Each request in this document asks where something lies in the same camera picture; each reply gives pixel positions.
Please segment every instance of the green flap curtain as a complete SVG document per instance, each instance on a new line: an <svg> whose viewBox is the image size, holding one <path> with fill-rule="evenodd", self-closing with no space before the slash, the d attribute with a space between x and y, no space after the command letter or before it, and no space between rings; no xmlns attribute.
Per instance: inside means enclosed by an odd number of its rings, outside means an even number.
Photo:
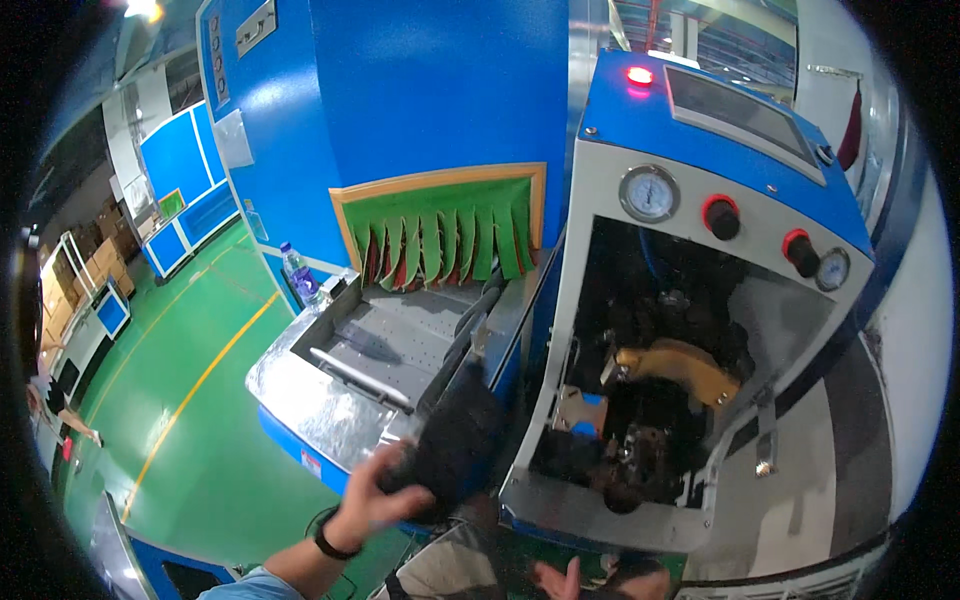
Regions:
<svg viewBox="0 0 960 600"><path fill-rule="evenodd" d="M365 285L389 290L490 278L534 268L530 179L475 181L343 204Z"/></svg>

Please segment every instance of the yellow floor line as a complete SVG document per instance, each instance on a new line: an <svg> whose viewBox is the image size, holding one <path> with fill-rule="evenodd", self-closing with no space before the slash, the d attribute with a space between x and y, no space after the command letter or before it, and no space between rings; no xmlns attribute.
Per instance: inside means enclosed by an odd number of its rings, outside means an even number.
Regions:
<svg viewBox="0 0 960 600"><path fill-rule="evenodd" d="M197 383L193 384L193 387L190 388L190 391L187 393L186 397L183 399L183 402L180 403L180 406L177 407L177 412L174 413L173 417L170 418L170 421L167 422L166 426L163 428L163 431L160 432L160 436L156 439L154 448L150 451L150 454L147 455L147 460L143 464L143 468L140 470L140 474L137 476L136 481L133 483L133 489L130 490L130 495L127 497L127 507L123 510L123 516L120 517L120 522L126 522L127 517L130 516L130 507L133 506L133 500L136 498L136 491L140 489L140 484L143 482L143 476L147 474L147 470L150 468L150 464L154 461L156 452L160 449L160 446L163 444L163 441L166 440L167 434L170 433L170 430L173 428L174 423L177 422L177 417L180 416L180 413L183 412L183 409L186 407L187 403L190 402L190 399L193 398L193 395L197 393L197 390L200 389L200 386L204 384L206 378L210 375L210 372L223 360L224 356L227 355L227 352L233 348L233 345L237 343L244 333L247 332L247 329L250 329L251 325L256 323L256 320L259 319L263 313L267 312L267 309L270 308L270 305L274 303L279 297L279 292L274 292L270 299L267 300L267 303L260 307L260 310L250 317L250 320L247 321L244 326L240 327L240 330L234 334L230 341L227 342L227 345L224 346L220 353L217 354L217 357L213 359L213 362L206 368L204 374L200 376L200 379L197 379Z"/></svg>
<svg viewBox="0 0 960 600"><path fill-rule="evenodd" d="M229 248L227 248L227 249L224 250L223 252L220 252L219 254L217 254L216 258L214 258L213 260L211 260L211 261L210 261L210 264L207 265L206 267L204 267L204 269L203 269L202 271L198 272L197 275L196 275L195 277L193 277L193 278L186 284L186 287L184 287L182 290L180 290L180 293L177 294L176 296L174 296L174 298L173 298L172 300L170 300L170 303L167 304L167 305L163 308L163 310L160 311L160 314L156 315L156 318L155 318L149 325L147 325L147 328L144 329L143 333L140 334L140 338L133 344L133 347L130 348L130 351L127 352L127 355L124 356L124 359L120 362L120 366L117 367L117 370L113 372L113 377L110 378L110 381L107 382L107 386L104 388L104 390L100 393L100 396L97 398L96 404L93 405L93 411L90 413L90 416L89 416L88 418L86 418L86 426L87 426L87 427L91 427L91 428L92 428L92 426L93 426L93 419L97 416L97 411L100 410L100 405L103 404L104 398L107 397L107 392L109 392L109 391L110 391L110 388L113 387L113 382L116 381L117 377L120 375L120 372L121 372L122 370L124 370L124 367L127 366L127 361L130 360L130 357L133 356L133 353L136 351L137 348L139 348L139 346L140 346L140 344L143 342L144 338L147 337L147 334L150 333L151 330L153 330L154 325L156 325L157 322L159 322L159 320L163 318L163 315L167 314L167 311L170 310L170 308L171 308L174 304L177 303L177 300L180 299L180 296L183 296L183 293L184 293L184 292L186 292L187 290L190 289L190 286L191 286L191 285L193 285L194 283L196 283L197 280L200 279L200 277L201 277L204 273L206 273L207 271L209 271L210 267L213 266L213 263L215 263L215 262L217 262L218 260L220 260L220 257L221 257L221 256L223 256L224 254L226 254L227 252L229 252L230 250L232 250L235 246L237 246L238 244L240 244L240 242L244 241L244 240L247 239L248 237L250 237L250 234L249 234L249 233L244 233L244 236L241 237L239 240L237 240L237 241L236 241L234 244L232 244Z"/></svg>

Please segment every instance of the red warning light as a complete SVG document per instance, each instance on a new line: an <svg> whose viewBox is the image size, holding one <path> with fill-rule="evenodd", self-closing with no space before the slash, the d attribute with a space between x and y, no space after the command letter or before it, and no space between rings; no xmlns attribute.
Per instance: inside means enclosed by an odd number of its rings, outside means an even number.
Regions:
<svg viewBox="0 0 960 600"><path fill-rule="evenodd" d="M649 85L654 82L654 74L642 66L632 66L627 69L627 79L634 84Z"/></svg>

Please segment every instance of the red fabric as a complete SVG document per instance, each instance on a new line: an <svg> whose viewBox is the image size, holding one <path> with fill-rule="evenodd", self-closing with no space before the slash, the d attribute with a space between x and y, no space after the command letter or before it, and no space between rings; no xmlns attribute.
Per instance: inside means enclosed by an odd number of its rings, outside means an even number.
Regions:
<svg viewBox="0 0 960 600"><path fill-rule="evenodd" d="M847 123L847 132L843 134L840 149L837 150L837 160L844 171L851 168L860 154L860 135L863 124L860 118L860 109L863 106L863 97L860 95L860 83L857 82L856 94L853 96L853 106L850 109L850 121Z"/></svg>

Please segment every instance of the black knob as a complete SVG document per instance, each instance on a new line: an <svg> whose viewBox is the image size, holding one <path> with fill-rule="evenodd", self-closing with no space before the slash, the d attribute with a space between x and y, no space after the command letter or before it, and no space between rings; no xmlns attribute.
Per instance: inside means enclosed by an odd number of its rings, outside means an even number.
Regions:
<svg viewBox="0 0 960 600"><path fill-rule="evenodd" d="M704 224L718 240L728 241L740 232L740 214L726 196L714 196L704 207Z"/></svg>
<svg viewBox="0 0 960 600"><path fill-rule="evenodd" d="M802 229L794 229L783 238L783 255L804 279L815 276L820 268L820 256L813 250L809 235Z"/></svg>

